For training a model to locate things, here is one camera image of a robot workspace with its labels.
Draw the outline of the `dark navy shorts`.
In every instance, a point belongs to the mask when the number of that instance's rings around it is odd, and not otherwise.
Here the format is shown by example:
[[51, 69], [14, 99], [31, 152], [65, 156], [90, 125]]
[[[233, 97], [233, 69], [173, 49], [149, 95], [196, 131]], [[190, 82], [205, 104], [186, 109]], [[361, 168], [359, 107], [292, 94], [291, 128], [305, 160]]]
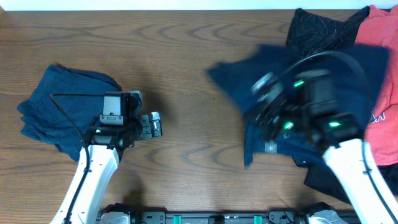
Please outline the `dark navy shorts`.
[[288, 87], [287, 96], [295, 99], [292, 84], [307, 71], [326, 70], [333, 80], [333, 92], [338, 110], [351, 113], [364, 136], [371, 112], [376, 104], [389, 60], [383, 47], [354, 45], [341, 50], [329, 50], [299, 58], [291, 50], [275, 45], [263, 45], [252, 57], [233, 63], [221, 62], [209, 69], [208, 75], [236, 103], [245, 120], [244, 163], [250, 165], [256, 152], [276, 153], [301, 159], [324, 167], [318, 148], [305, 133], [280, 133], [275, 139], [265, 139], [259, 128], [248, 122], [248, 112], [255, 99], [251, 87], [265, 74], [272, 72]]

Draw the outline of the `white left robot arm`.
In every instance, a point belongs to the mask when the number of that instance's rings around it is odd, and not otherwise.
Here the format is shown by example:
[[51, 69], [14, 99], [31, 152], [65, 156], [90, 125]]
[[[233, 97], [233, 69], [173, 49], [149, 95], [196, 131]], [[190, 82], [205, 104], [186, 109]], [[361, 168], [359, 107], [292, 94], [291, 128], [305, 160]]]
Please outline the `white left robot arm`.
[[101, 98], [103, 112], [92, 119], [85, 133], [77, 132], [82, 143], [78, 167], [52, 223], [139, 222], [123, 205], [104, 210], [100, 206], [124, 151], [137, 141], [162, 136], [160, 114], [140, 114], [143, 97], [139, 91], [106, 92]]

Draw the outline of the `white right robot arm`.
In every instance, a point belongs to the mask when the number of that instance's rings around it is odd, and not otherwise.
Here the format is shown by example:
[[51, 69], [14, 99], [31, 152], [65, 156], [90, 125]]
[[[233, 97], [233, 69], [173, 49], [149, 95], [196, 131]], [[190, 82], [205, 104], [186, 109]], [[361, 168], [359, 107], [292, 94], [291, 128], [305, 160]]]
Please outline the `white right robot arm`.
[[251, 117], [264, 129], [264, 137], [305, 133], [334, 173], [361, 223], [397, 223], [397, 201], [361, 137], [356, 118], [341, 113], [326, 70], [307, 71], [292, 84], [295, 99], [272, 72], [251, 87], [256, 106]]

